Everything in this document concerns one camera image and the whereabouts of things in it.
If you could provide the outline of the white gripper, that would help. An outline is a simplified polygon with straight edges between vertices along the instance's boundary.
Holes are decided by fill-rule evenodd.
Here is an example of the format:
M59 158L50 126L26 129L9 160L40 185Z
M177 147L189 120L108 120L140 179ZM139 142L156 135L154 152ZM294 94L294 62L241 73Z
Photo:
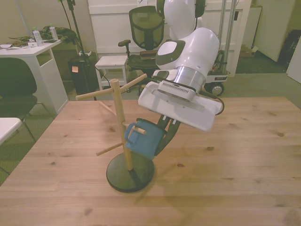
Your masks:
M171 97L158 90L158 84L149 82L138 99L138 104L153 112L161 114L157 127L164 132L155 152L157 156L176 135L181 123L203 131L209 131L215 115L222 109L222 103L195 96L190 102Z

